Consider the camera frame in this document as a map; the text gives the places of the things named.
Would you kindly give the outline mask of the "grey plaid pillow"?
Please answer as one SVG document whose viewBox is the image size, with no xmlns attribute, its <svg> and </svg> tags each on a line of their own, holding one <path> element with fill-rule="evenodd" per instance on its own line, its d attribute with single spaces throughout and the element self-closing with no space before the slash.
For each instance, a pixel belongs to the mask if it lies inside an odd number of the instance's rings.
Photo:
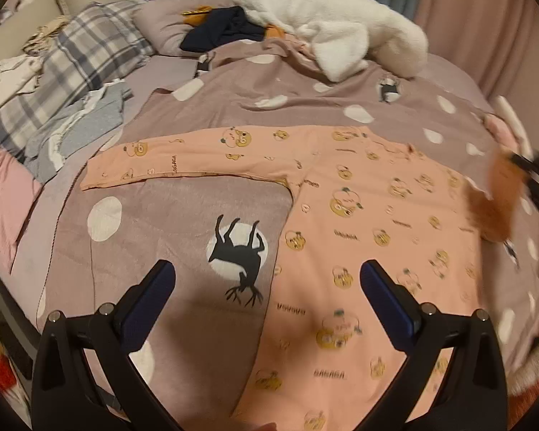
<svg viewBox="0 0 539 431">
<path fill-rule="evenodd" d="M 155 49 L 133 22 L 142 5 L 123 0 L 88 5 L 54 40 L 38 89 L 0 107 L 0 147 L 19 158 L 31 136 L 62 108 L 144 66 Z"/>
</svg>

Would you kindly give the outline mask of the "white printed garment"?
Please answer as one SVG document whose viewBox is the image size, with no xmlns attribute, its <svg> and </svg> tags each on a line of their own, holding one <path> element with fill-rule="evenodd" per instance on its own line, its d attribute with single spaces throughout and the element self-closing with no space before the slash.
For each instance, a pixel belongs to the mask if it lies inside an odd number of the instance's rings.
<svg viewBox="0 0 539 431">
<path fill-rule="evenodd" d="M 14 56 L 0 61 L 0 108 L 14 96 L 33 92 L 40 83 L 43 58 Z"/>
</svg>

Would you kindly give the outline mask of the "mauve deer print blanket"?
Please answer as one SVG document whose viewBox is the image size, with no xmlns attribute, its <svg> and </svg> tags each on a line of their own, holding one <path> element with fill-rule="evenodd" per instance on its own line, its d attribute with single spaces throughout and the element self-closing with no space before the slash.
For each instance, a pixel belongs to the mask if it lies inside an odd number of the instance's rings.
<svg viewBox="0 0 539 431">
<path fill-rule="evenodd" d="M 232 126 L 364 126 L 486 188 L 498 142 L 482 107 L 430 80 L 370 63 L 333 85 L 283 41 L 235 42 L 212 69 L 177 88 L 155 87 L 140 113 L 99 153 L 148 138 Z M 10 291 L 41 329 L 54 309 L 92 312 L 121 297 L 159 259 L 177 287 L 133 362 L 160 401 L 193 430 L 248 423 L 234 410 L 251 376 L 293 206 L 275 182 L 233 175 L 161 177 L 83 190 L 85 162 L 65 166 L 27 226 Z M 539 211 L 520 196 L 508 242 L 480 236 L 478 307 L 487 309 L 505 368 L 518 369 L 539 329 Z"/>
</svg>

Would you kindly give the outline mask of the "white fluffy fleece blanket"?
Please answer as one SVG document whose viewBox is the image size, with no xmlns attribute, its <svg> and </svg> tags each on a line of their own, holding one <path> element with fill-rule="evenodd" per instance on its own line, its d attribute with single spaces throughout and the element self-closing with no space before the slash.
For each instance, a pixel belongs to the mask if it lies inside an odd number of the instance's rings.
<svg viewBox="0 0 539 431">
<path fill-rule="evenodd" d="M 376 0 L 232 0 L 258 26 L 276 26 L 309 45 L 326 78 L 342 82 L 369 56 L 398 77 L 427 64 L 420 26 Z"/>
</svg>

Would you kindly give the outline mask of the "mauve pillow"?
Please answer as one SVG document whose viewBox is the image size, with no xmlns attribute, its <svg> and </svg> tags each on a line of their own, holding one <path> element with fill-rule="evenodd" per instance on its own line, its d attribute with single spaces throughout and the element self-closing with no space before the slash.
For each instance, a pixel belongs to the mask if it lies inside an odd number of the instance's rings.
<svg viewBox="0 0 539 431">
<path fill-rule="evenodd" d="M 155 0 L 142 4 L 133 13 L 133 22 L 159 55 L 189 57 L 199 54 L 184 52 L 180 45 L 193 29 L 184 22 L 183 12 L 209 6 L 213 9 L 234 5 L 231 0 Z"/>
</svg>

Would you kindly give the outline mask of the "dark navy garment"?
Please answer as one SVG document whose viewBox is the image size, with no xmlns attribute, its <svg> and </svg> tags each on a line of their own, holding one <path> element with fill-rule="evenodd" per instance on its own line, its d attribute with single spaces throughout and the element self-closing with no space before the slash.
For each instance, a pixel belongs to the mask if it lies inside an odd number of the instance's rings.
<svg viewBox="0 0 539 431">
<path fill-rule="evenodd" d="M 268 31 L 264 26 L 251 22 L 241 6 L 199 7 L 183 13 L 183 24 L 190 26 L 190 31 L 182 40 L 180 49 L 191 54 L 204 54 L 238 40 L 261 42 Z"/>
</svg>

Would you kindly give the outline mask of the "pink and cream folded clothes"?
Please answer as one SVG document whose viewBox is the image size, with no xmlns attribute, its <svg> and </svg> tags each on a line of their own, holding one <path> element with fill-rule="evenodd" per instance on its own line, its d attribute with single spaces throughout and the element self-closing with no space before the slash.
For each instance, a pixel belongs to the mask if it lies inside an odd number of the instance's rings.
<svg viewBox="0 0 539 431">
<path fill-rule="evenodd" d="M 492 101 L 493 113 L 486 113 L 483 124 L 501 146 L 526 159 L 534 158 L 534 149 L 525 126 L 504 96 Z"/>
</svg>

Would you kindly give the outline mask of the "grey folded garment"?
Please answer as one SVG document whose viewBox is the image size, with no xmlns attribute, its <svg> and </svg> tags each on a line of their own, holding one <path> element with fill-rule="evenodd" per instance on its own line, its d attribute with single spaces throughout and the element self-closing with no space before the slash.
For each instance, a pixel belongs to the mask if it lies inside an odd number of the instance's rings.
<svg viewBox="0 0 539 431">
<path fill-rule="evenodd" d="M 24 166 L 39 183 L 52 180 L 72 154 L 123 124 L 130 96 L 126 82 L 113 80 L 64 107 L 28 140 Z"/>
</svg>

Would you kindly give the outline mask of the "pink cartoon print baby onesie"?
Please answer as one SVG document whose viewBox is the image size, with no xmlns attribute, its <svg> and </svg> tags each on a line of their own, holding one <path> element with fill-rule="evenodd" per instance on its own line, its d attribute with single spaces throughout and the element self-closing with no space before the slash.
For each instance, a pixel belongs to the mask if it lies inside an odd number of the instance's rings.
<svg viewBox="0 0 539 431">
<path fill-rule="evenodd" d="M 367 260 L 446 312 L 478 306 L 471 182 L 364 126 L 232 126 L 143 139 L 91 159 L 82 189 L 200 175 L 275 182 L 293 198 L 239 420 L 350 430 L 382 397 L 404 356 L 360 288 Z"/>
</svg>

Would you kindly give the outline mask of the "pink folded cloth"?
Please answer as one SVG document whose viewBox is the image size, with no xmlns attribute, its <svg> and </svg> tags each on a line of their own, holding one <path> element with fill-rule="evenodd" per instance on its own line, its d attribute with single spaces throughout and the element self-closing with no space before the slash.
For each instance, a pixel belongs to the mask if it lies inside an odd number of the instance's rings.
<svg viewBox="0 0 539 431">
<path fill-rule="evenodd" d="M 14 156 L 0 148 L 0 269 L 10 273 L 18 241 L 42 185 Z"/>
</svg>

